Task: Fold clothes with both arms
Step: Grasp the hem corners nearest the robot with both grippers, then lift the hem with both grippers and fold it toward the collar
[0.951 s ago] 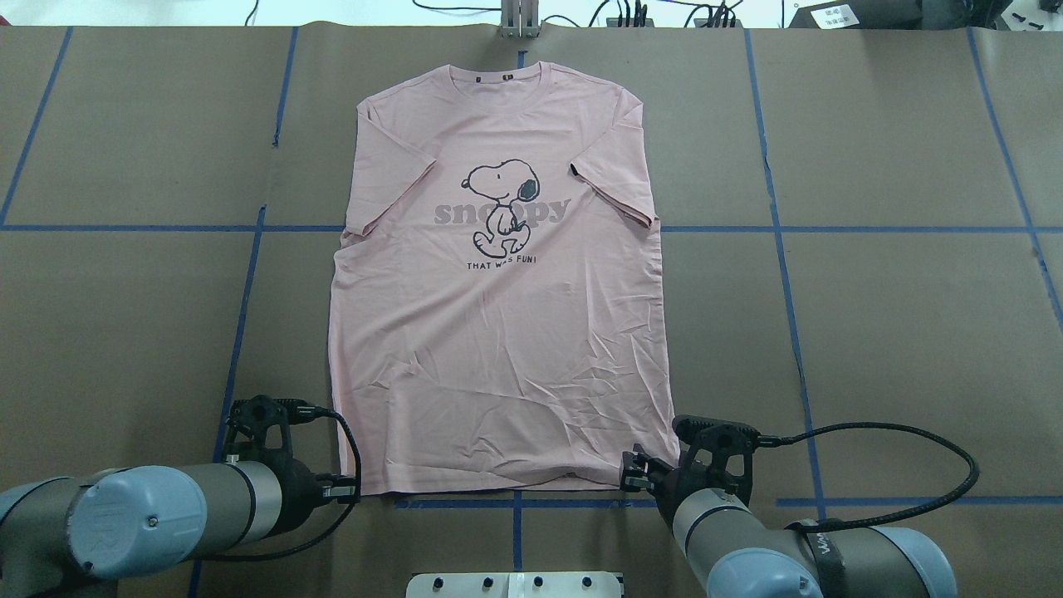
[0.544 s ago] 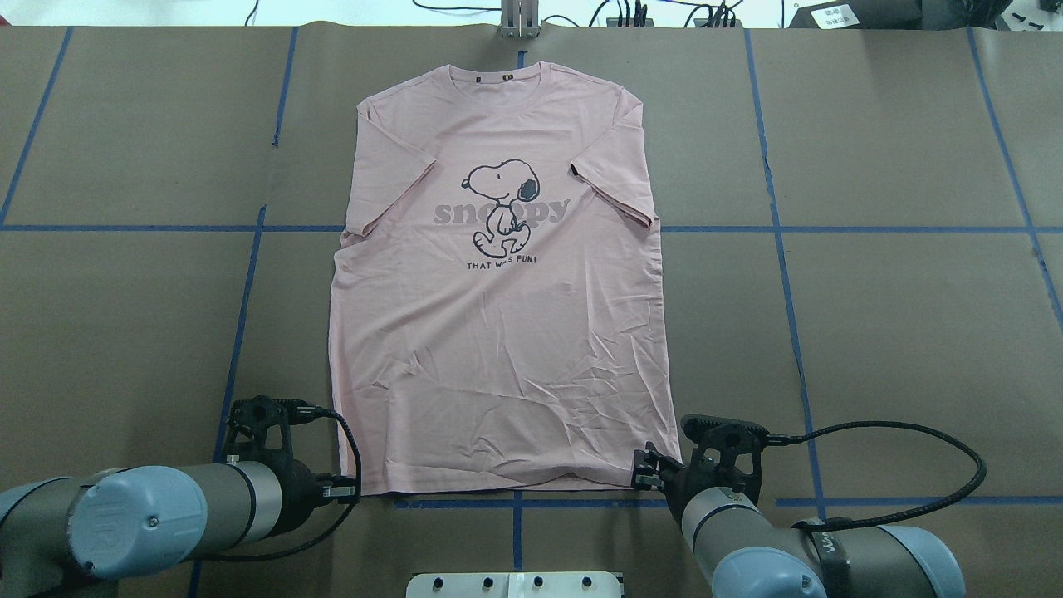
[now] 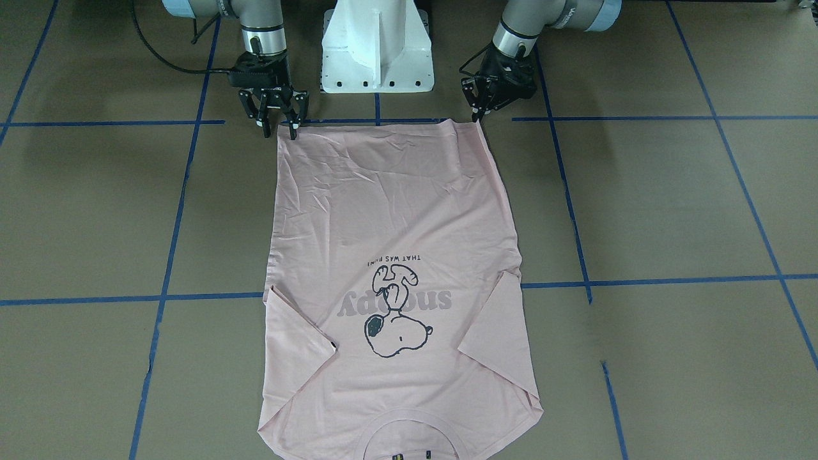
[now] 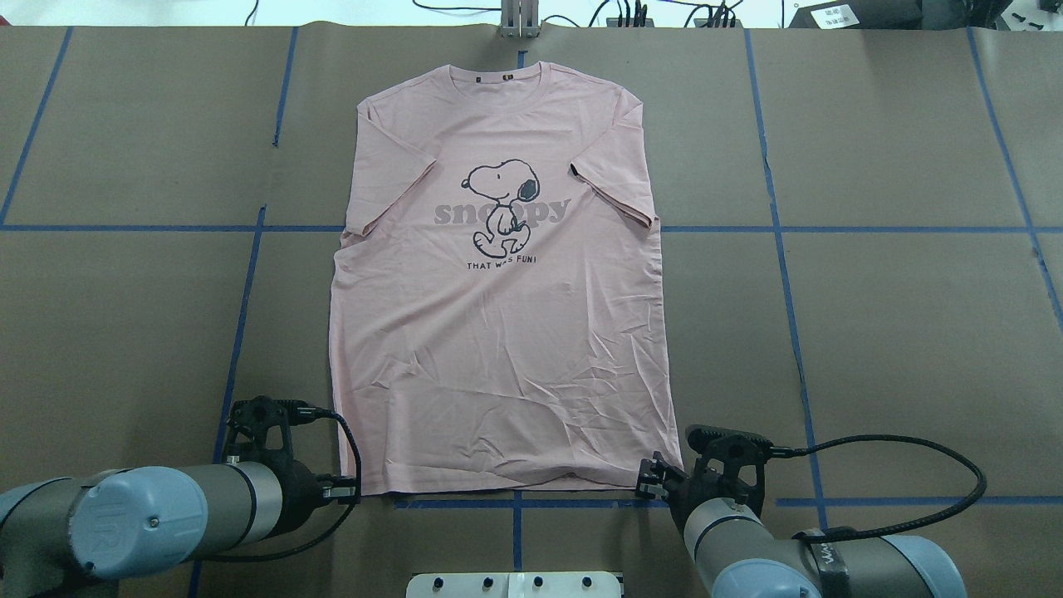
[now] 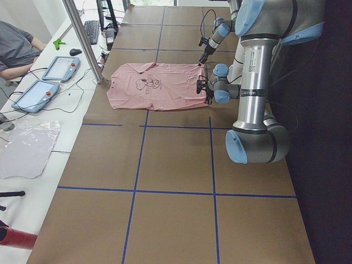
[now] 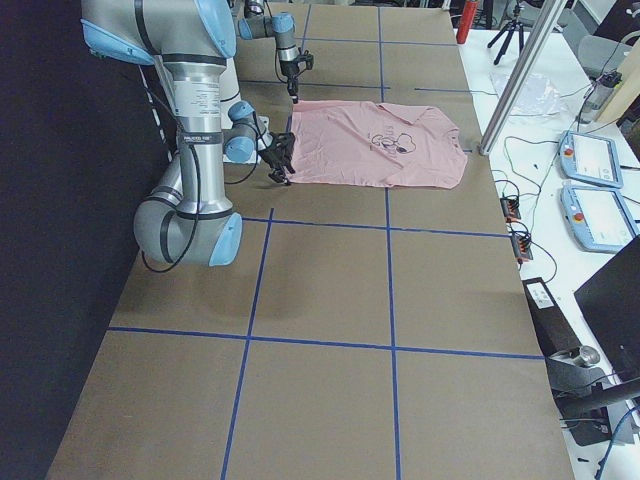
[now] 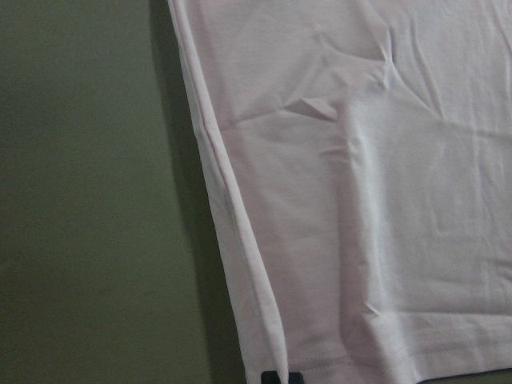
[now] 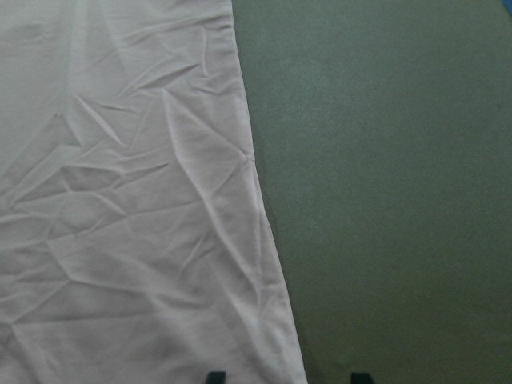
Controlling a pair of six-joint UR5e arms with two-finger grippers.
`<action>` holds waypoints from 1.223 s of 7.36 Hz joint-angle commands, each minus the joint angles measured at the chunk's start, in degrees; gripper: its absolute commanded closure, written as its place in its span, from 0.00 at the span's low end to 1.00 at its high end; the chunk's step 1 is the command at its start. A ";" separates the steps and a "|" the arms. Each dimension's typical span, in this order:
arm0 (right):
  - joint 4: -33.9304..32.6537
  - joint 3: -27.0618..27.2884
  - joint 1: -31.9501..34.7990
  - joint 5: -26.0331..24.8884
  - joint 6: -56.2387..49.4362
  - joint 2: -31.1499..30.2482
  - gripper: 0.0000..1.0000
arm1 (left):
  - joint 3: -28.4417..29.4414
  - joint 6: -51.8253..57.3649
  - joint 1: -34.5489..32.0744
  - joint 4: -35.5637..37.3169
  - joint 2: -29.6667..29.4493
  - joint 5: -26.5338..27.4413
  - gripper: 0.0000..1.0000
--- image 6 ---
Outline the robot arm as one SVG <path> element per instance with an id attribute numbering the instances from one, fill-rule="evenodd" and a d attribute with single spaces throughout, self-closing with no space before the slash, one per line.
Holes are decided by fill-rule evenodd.
<path id="1" fill-rule="evenodd" d="M 275 134 L 246 101 L 223 100 L 236 84 L 236 30 L 225 1 L 84 1 L 85 43 L 101 56 L 155 66 L 177 124 L 178 151 L 139 205 L 134 235 L 144 259 L 228 265 L 242 217 L 226 197 L 223 162 L 261 159 L 271 178 L 291 173 L 295 137 Z"/>
<path id="2" fill-rule="evenodd" d="M 313 68 L 314 58 L 296 43 L 295 20 L 289 12 L 273 14 L 267 1 L 245 1 L 238 31 L 244 40 L 273 38 L 276 77 L 286 84 L 294 104 L 299 101 L 299 77 Z"/>

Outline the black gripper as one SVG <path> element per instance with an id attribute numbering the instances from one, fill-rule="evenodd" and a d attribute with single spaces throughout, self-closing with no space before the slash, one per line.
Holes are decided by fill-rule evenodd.
<path id="1" fill-rule="evenodd" d="M 272 168 L 269 177 L 276 183 L 283 183 L 286 186 L 291 185 L 289 176 L 295 173 L 292 168 L 292 156 L 280 155 L 271 144 L 259 151 L 260 157 Z"/>
<path id="2" fill-rule="evenodd" d="M 300 67 L 301 63 L 302 60 L 300 58 L 279 61 L 280 71 L 286 79 L 287 92 L 293 104 L 297 104 L 299 102 L 298 77 L 302 73 Z"/>

